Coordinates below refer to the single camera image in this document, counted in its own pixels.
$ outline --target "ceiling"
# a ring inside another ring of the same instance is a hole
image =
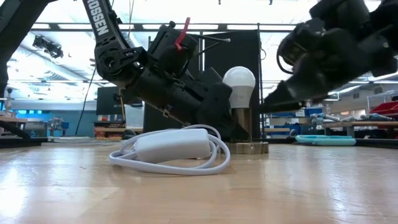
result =
[[[316,0],[274,0],[269,5],[265,0],[223,0],[221,5],[217,0],[135,0],[132,9],[131,24],[141,23],[184,23],[186,17],[191,17],[191,23],[201,24],[296,24],[310,18],[308,10],[316,4]],[[130,0],[115,0],[113,9],[124,24],[128,24]],[[374,10],[379,1],[366,1],[369,10]],[[81,0],[59,0],[50,3],[36,25],[45,23],[88,23],[88,17]],[[252,29],[253,25],[240,28]],[[51,59],[48,54],[32,46],[35,36],[42,36],[48,41],[62,46],[63,58]],[[148,37],[153,39],[156,32],[131,32],[129,43],[147,48]],[[286,32],[263,32],[261,34],[262,48],[267,57],[262,61],[263,80],[276,82],[289,77],[279,70],[275,55],[280,41]],[[88,30],[54,32],[45,29],[35,29],[28,33],[20,48],[9,61],[9,78],[13,80],[9,87],[15,89],[13,97],[45,98],[51,100],[82,100],[88,89],[94,67],[90,59],[94,57],[95,40]],[[37,83],[47,80],[50,83]],[[78,80],[78,83],[65,83],[66,80]],[[89,100],[96,98],[99,86],[112,84],[99,83],[102,78],[96,74],[88,94]],[[275,83],[264,84],[264,94],[267,95],[276,87]]]

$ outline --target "light bulb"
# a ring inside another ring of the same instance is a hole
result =
[[[249,108],[256,79],[248,68],[238,66],[229,69],[225,73],[223,83],[232,88],[232,94],[229,97],[231,108]]]

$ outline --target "white power cord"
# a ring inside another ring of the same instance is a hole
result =
[[[214,131],[217,137],[207,133]],[[210,167],[217,157],[219,148],[225,152],[225,161]],[[192,167],[173,167],[162,164],[176,159],[208,157],[204,164]],[[140,134],[123,143],[120,151],[109,155],[111,164],[130,167],[142,172],[178,175],[211,175],[219,174],[231,160],[227,145],[221,140],[219,132],[208,125],[196,124],[182,129],[166,129]]]

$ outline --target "brass lamp base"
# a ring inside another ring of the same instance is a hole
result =
[[[268,142],[227,142],[231,154],[267,154]]]

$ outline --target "white cable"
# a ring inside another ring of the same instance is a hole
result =
[[[165,133],[169,131],[177,131],[175,129],[166,129],[162,131],[153,131],[150,133],[144,133],[140,134],[138,136],[135,136],[126,142],[123,143],[122,148],[120,151],[114,151],[109,155],[109,162],[114,165],[119,165],[119,166],[125,166],[125,167],[130,167],[135,170],[139,170],[142,172],[153,172],[153,173],[160,173],[160,174],[178,174],[178,175],[211,175],[211,174],[218,174],[222,170],[224,170],[230,160],[231,160],[231,154],[229,152],[229,149],[227,145],[221,140],[221,136],[219,132],[208,125],[204,124],[196,124],[192,126],[188,126],[186,128],[182,129],[195,129],[195,128],[206,128],[214,131],[217,135],[217,137],[212,136],[208,134],[208,139],[209,144],[210,144],[210,149],[211,149],[211,156],[208,161],[206,161],[204,164],[197,166],[197,167],[192,167],[192,168],[183,168],[183,167],[172,167],[172,166],[166,166],[162,164],[154,164],[154,163],[149,163],[149,162],[142,162],[139,161],[139,157],[137,156],[137,153],[135,151],[135,143],[139,138],[143,138],[145,136],[150,136],[153,134],[159,134],[159,133]],[[217,157],[217,152],[218,149],[222,148],[222,150],[225,153],[225,161],[216,166],[216,167],[210,167],[214,161],[216,160]]]

